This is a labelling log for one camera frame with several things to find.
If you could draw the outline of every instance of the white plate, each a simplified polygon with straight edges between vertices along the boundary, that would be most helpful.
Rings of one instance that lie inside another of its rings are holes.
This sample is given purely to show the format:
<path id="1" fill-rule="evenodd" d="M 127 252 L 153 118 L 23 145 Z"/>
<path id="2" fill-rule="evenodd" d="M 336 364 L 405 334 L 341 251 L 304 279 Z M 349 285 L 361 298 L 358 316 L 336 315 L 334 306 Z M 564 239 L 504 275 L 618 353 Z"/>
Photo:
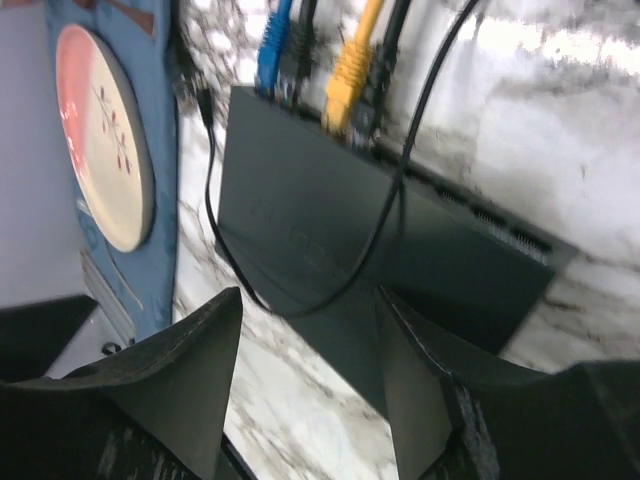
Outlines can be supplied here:
<path id="1" fill-rule="evenodd" d="M 56 84 L 73 168 L 89 210 L 121 252 L 145 239 L 153 170 L 129 80 L 107 45 L 79 25 L 58 38 Z"/>

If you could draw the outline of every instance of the gray wall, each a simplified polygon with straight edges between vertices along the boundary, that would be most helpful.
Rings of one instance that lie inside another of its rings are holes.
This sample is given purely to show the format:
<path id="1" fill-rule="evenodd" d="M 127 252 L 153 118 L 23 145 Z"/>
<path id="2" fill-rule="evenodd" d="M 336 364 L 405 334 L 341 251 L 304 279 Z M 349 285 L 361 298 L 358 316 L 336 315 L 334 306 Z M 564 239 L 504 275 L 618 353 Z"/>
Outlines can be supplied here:
<path id="1" fill-rule="evenodd" d="M 0 307 L 83 291 L 42 4 L 0 10 Z"/>

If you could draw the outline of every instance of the marble countertop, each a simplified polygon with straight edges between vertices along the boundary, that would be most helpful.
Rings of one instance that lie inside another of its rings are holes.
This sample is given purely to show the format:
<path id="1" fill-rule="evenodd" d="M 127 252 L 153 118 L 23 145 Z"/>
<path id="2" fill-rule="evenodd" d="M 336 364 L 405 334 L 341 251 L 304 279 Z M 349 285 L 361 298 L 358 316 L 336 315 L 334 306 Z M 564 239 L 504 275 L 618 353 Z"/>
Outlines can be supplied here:
<path id="1" fill-rule="evenodd" d="M 310 103 L 322 105 L 327 72 L 364 3 L 319 1 L 316 23 L 328 42 Z M 412 5 L 385 125 L 390 142 L 402 142 L 461 5 Z M 221 92 L 222 161 L 230 86 L 253 81 L 269 7 L 266 0 L 184 3 L 190 48 Z M 486 2 L 447 61 L 416 142 L 418 161 L 584 252 L 532 312 L 504 353 L 509 360 L 557 371 L 585 359 L 640 356 L 639 89 L 640 6 L 633 0 Z M 206 220 L 207 160 L 199 116 L 184 115 L 176 318 L 236 283 Z M 210 187 L 214 209 L 221 168 L 218 161 Z M 246 297 L 225 432 L 260 480 L 397 478 L 384 419 L 285 322 Z"/>

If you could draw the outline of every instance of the black box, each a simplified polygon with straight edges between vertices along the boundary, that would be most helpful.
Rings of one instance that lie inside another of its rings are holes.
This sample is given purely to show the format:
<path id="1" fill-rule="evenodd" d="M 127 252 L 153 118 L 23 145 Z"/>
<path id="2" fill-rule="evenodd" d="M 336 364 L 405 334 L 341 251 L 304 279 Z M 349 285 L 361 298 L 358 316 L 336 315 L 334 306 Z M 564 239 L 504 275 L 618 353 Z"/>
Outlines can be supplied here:
<path id="1" fill-rule="evenodd" d="M 234 87 L 219 223 L 273 308 L 316 304 L 347 277 L 397 157 L 355 153 L 315 118 Z M 385 413 L 373 290 L 383 284 L 433 322 L 492 353 L 516 332 L 575 249 L 477 195 L 412 167 L 363 278 L 337 304 L 289 321 Z"/>

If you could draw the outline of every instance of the ethernet cable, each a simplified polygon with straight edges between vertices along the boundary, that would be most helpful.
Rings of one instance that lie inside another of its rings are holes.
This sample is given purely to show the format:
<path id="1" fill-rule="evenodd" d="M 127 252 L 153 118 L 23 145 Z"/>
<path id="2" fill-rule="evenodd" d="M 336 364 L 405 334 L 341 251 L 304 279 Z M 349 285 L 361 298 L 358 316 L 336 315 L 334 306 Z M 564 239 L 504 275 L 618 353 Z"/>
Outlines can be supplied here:
<path id="1" fill-rule="evenodd" d="M 353 39 L 348 40 L 327 84 L 323 127 L 334 134 L 344 133 L 351 109 L 365 84 L 373 49 L 369 44 L 384 0 L 368 0 Z"/>
<path id="2" fill-rule="evenodd" d="M 376 49 L 369 74 L 353 108 L 347 130 L 347 143 L 355 148 L 372 145 L 380 128 L 391 76 L 398 60 L 398 42 L 411 0 L 396 0 L 382 44 Z"/>
<path id="3" fill-rule="evenodd" d="M 289 12 L 293 0 L 280 0 L 278 8 L 269 14 L 269 20 L 262 37 L 262 45 L 258 51 L 258 71 L 256 73 L 256 90 L 265 96 L 274 94 L 280 56 L 289 35 Z"/>
<path id="4" fill-rule="evenodd" d="M 298 102 L 304 83 L 311 76 L 316 31 L 313 17 L 318 0 L 302 0 L 298 21 L 291 22 L 289 37 L 280 59 L 276 100 L 287 107 Z"/>
<path id="5" fill-rule="evenodd" d="M 409 165 L 409 161 L 411 159 L 411 151 L 413 150 L 413 146 L 415 144 L 416 136 L 418 135 L 418 129 L 420 128 L 420 123 L 422 121 L 422 117 L 424 115 L 424 111 L 427 107 L 427 103 L 429 98 L 431 97 L 431 93 L 433 92 L 433 87 L 435 86 L 436 80 L 438 79 L 438 75 L 442 70 L 442 66 L 444 61 L 447 58 L 449 50 L 453 45 L 456 37 L 458 36 L 458 32 L 462 28 L 462 25 L 469 18 L 477 4 L 480 0 L 467 0 L 467 4 L 464 6 L 462 11 L 458 14 L 455 22 L 449 29 L 447 36 L 444 38 L 442 45 L 440 45 L 440 49 L 436 54 L 436 58 L 431 65 L 431 69 L 429 70 L 429 75 L 425 80 L 424 87 L 422 89 L 422 93 L 420 94 L 420 98 L 418 100 L 418 104 L 416 106 L 415 112 L 411 119 L 411 125 L 409 126 L 409 133 L 407 134 L 407 138 L 404 142 L 404 147 L 402 149 L 402 155 L 400 156 L 400 161 L 396 167 L 393 180 L 391 183 L 391 187 L 387 192 L 387 197 L 385 198 L 384 205 L 380 212 L 380 216 L 376 224 L 374 225 L 369 237 L 367 238 L 367 242 L 364 244 L 360 255 L 354 264 L 351 272 L 349 273 L 349 277 L 347 280 L 331 295 L 323 299 L 322 301 L 316 303 L 315 305 L 305 308 L 296 312 L 278 312 L 271 309 L 265 302 L 260 299 L 256 291 L 253 289 L 251 284 L 249 283 L 247 277 L 242 272 L 240 265 L 238 265 L 237 260 L 233 257 L 233 254 L 229 250 L 224 237 L 222 236 L 222 232 L 220 231 L 220 227 L 218 226 L 218 222 L 216 222 L 215 216 L 213 215 L 213 207 L 211 205 L 211 195 L 209 192 L 209 184 L 211 183 L 211 175 L 213 172 L 213 163 L 216 151 L 215 144 L 215 133 L 214 133 L 214 125 L 213 125 L 213 92 L 211 88 L 201 88 L 198 90 L 197 99 L 198 106 L 200 109 L 200 114 L 202 115 L 202 120 L 207 129 L 207 133 L 209 136 L 209 166 L 207 168 L 206 175 L 206 183 L 205 183 L 205 192 L 204 192 L 204 200 L 205 207 L 207 211 L 207 218 L 209 220 L 209 224 L 211 225 L 211 229 L 213 230 L 213 234 L 216 238 L 217 244 L 222 249 L 227 261 L 231 265 L 233 269 L 233 273 L 235 273 L 238 281 L 242 285 L 242 287 L 249 295 L 249 298 L 253 300 L 253 302 L 264 312 L 278 315 L 281 317 L 285 317 L 289 320 L 293 320 L 296 318 L 306 317 L 308 315 L 313 315 L 321 310 L 324 310 L 328 306 L 332 305 L 334 302 L 338 301 L 342 298 L 358 281 L 360 275 L 364 271 L 367 266 L 375 248 L 380 240 L 380 235 L 382 234 L 382 229 L 384 228 L 385 223 L 387 222 L 387 218 L 389 217 L 389 213 L 393 208 L 393 204 L 395 202 L 396 197 L 398 196 L 398 192 L 402 187 L 404 174 L 407 170 L 407 166 Z"/>

